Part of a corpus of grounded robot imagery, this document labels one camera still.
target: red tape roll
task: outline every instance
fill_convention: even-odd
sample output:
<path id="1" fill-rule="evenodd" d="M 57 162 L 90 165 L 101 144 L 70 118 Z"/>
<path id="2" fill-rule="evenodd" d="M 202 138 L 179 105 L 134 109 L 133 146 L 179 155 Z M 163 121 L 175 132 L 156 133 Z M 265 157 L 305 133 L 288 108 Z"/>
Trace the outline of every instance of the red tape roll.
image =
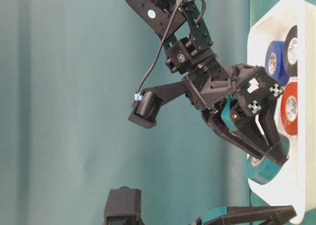
<path id="1" fill-rule="evenodd" d="M 297 135 L 298 127 L 298 98 L 297 82 L 289 83 L 282 96 L 281 120 L 285 131 L 289 135 Z"/>

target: tape label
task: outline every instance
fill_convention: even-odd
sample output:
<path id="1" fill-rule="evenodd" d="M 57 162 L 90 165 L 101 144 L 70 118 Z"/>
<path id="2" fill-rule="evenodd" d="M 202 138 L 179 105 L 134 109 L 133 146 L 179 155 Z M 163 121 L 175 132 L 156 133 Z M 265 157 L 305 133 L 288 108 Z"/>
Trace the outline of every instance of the tape label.
<path id="1" fill-rule="evenodd" d="M 292 38 L 287 50 L 287 58 L 291 65 L 297 62 L 297 37 Z"/>
<path id="2" fill-rule="evenodd" d="M 286 117 L 288 121 L 294 122 L 297 117 L 298 109 L 297 109 L 297 100 L 294 96 L 289 96 L 286 100 Z"/>
<path id="3" fill-rule="evenodd" d="M 269 56 L 269 73 L 273 75 L 277 69 L 277 55 L 272 52 Z"/>

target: electrical tape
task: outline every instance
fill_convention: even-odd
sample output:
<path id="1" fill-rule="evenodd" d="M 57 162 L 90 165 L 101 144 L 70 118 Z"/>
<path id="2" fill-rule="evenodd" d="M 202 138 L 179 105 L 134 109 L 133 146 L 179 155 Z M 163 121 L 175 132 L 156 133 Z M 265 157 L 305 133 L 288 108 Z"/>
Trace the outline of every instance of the electrical tape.
<path id="1" fill-rule="evenodd" d="M 281 100 L 281 120 L 285 131 L 289 135 L 297 135 L 298 132 L 298 98 L 297 82 L 289 83 Z"/>
<path id="2" fill-rule="evenodd" d="M 290 141 L 286 136 L 282 134 L 279 135 L 282 141 L 284 152 L 286 155 L 288 155 L 290 149 Z M 265 185 L 274 177 L 276 177 L 281 168 L 282 167 L 278 166 L 266 157 L 259 161 L 253 156 L 249 156 L 246 162 L 246 177 L 260 185 Z"/>
<path id="3" fill-rule="evenodd" d="M 298 45 L 297 25 L 288 32 L 284 44 L 283 62 L 286 73 L 290 77 L 297 76 Z"/>
<path id="4" fill-rule="evenodd" d="M 265 69 L 270 77 L 279 85 L 286 86 L 289 80 L 283 65 L 284 41 L 272 41 L 268 47 L 265 61 Z"/>

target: cable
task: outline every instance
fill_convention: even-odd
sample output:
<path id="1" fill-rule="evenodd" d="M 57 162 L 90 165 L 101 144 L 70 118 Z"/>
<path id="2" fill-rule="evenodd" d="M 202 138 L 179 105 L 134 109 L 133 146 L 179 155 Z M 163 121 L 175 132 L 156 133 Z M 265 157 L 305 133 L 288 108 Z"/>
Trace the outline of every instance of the cable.
<path id="1" fill-rule="evenodd" d="M 176 13 L 177 13 L 177 11 L 178 11 L 178 9 L 179 9 L 179 7 L 180 7 L 180 5 L 182 4 L 183 1 L 184 0 L 179 0 L 179 2 L 177 3 L 177 5 L 176 5 L 176 7 L 175 7 L 175 9 L 174 9 L 174 11 L 172 13 L 172 16 L 170 18 L 170 21 L 169 21 L 169 24 L 167 26 L 167 29 L 166 29 L 166 31 L 165 31 L 162 39 L 161 39 L 161 42 L 160 42 L 159 49 L 158 49 L 158 52 L 156 54 L 156 57 L 154 58 L 154 61 L 153 61 L 152 65 L 150 66 L 150 68 L 147 70 L 147 72 L 145 73 L 144 77 L 142 78 L 142 81 L 140 82 L 140 84 L 139 84 L 139 86 L 137 88 L 136 94 L 139 94 L 139 91 L 142 88 L 145 80 L 150 75 L 150 73 L 153 71 L 153 69 L 154 69 L 154 67 L 155 67 L 155 65 L 157 63 L 158 57 L 159 57 L 159 55 L 161 53 L 161 50 L 162 50 L 162 47 L 163 47 L 163 43 L 164 43 L 164 41 L 165 41 L 165 39 L 166 39 L 166 37 L 168 35 L 168 32 L 170 30 L 171 24 L 172 24 L 172 22 L 174 20 L 174 17 L 175 17 L 175 15 L 176 15 Z"/>
<path id="2" fill-rule="evenodd" d="M 199 0 L 199 1 L 202 2 L 202 11 L 201 11 L 200 15 L 198 16 L 198 18 L 194 20 L 196 24 L 198 24 L 199 21 L 203 18 L 204 14 L 205 14 L 205 11 L 206 11 L 206 2 L 205 2 L 205 0 Z"/>

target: green backdrop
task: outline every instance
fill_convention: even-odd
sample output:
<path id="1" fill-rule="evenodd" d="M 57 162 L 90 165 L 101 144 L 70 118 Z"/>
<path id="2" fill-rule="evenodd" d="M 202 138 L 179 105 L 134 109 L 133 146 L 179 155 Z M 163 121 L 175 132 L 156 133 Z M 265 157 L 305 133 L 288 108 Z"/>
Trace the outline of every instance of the green backdrop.
<path id="1" fill-rule="evenodd" d="M 248 0 L 206 1 L 219 61 L 245 62 Z M 1 224 L 99 225 L 120 186 L 142 189 L 149 225 L 248 204 L 245 154 L 185 97 L 153 130 L 127 121 L 158 38 L 124 0 L 0 0 L 0 20 Z M 164 61 L 146 86 L 181 78 Z"/>

